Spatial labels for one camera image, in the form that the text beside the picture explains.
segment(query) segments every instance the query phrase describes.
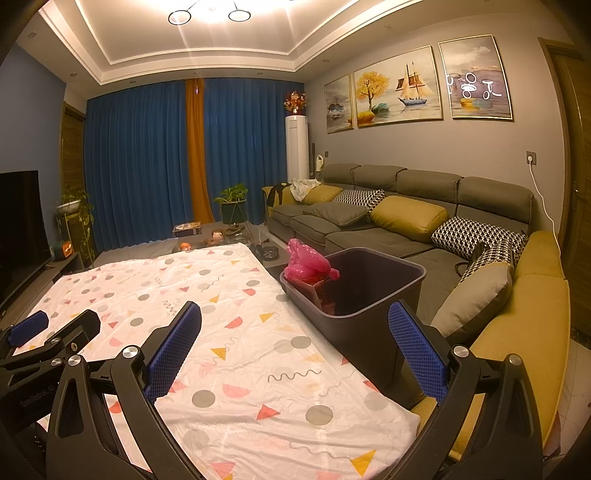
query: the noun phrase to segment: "black and white patterned pillow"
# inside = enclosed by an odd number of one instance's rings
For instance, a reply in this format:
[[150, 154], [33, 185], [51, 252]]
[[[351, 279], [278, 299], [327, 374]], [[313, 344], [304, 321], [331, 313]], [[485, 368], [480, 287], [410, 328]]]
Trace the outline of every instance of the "black and white patterned pillow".
[[433, 232], [431, 240], [437, 248], [447, 250], [466, 260], [470, 258], [478, 242], [484, 242], [489, 247], [493, 247], [503, 240], [509, 240], [515, 264], [517, 264], [527, 243], [527, 236], [500, 226], [453, 217]]
[[505, 262], [511, 265], [511, 267], [514, 266], [513, 243], [509, 238], [505, 238], [497, 244], [490, 246], [488, 250], [485, 250], [481, 256], [468, 265], [459, 283], [462, 283], [480, 267], [495, 262]]
[[348, 203], [350, 205], [360, 205], [367, 208], [368, 214], [363, 217], [363, 221], [371, 223], [371, 212], [386, 198], [383, 190], [343, 190], [334, 199], [333, 202]]

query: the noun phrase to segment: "blue gripper pad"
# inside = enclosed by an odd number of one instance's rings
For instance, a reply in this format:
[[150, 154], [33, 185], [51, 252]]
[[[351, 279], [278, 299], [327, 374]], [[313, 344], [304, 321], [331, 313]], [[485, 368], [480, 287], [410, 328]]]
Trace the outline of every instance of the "blue gripper pad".
[[168, 393], [201, 331], [201, 309], [196, 303], [187, 303], [180, 312], [180, 318], [173, 320], [174, 325], [147, 365], [148, 382], [144, 395], [152, 404]]
[[400, 302], [390, 307], [388, 325], [423, 393], [441, 403], [447, 395], [446, 366]]
[[35, 338], [43, 330], [49, 326], [49, 318], [47, 313], [39, 310], [33, 313], [30, 317], [24, 319], [18, 325], [15, 325], [10, 330], [8, 336], [8, 344], [10, 346], [23, 346], [29, 340]]

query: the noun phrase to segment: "plastic bag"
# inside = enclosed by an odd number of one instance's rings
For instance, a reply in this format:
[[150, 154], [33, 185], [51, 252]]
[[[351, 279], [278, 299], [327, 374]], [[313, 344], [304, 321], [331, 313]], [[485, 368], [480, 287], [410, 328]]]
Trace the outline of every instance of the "plastic bag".
[[296, 238], [287, 244], [287, 252], [291, 255], [290, 263], [283, 271], [287, 280], [314, 285], [327, 278], [338, 280], [340, 277], [339, 271], [331, 268], [325, 257]]

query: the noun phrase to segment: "white tower air conditioner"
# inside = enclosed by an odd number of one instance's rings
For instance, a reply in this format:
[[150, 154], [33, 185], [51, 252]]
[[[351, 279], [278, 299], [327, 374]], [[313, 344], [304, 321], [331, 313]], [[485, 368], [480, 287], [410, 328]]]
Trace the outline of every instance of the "white tower air conditioner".
[[308, 171], [308, 119], [304, 115], [285, 118], [287, 142], [287, 181], [307, 180]]

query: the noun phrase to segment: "curtain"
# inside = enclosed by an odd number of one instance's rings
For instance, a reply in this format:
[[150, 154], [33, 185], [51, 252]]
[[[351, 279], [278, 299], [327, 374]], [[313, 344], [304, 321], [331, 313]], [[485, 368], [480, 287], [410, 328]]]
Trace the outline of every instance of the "curtain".
[[[207, 191], [210, 198], [245, 183], [252, 223], [264, 218], [262, 188], [287, 181], [285, 117], [287, 93], [303, 92], [302, 83], [266, 79], [205, 80], [203, 114]], [[219, 205], [212, 202], [219, 220]]]
[[99, 251], [169, 238], [193, 219], [184, 81], [89, 100], [84, 153]]
[[203, 223], [213, 222], [212, 207], [207, 195], [205, 175], [205, 138], [203, 130], [203, 79], [186, 80], [187, 95], [187, 156], [189, 185], [193, 201], [193, 216]]

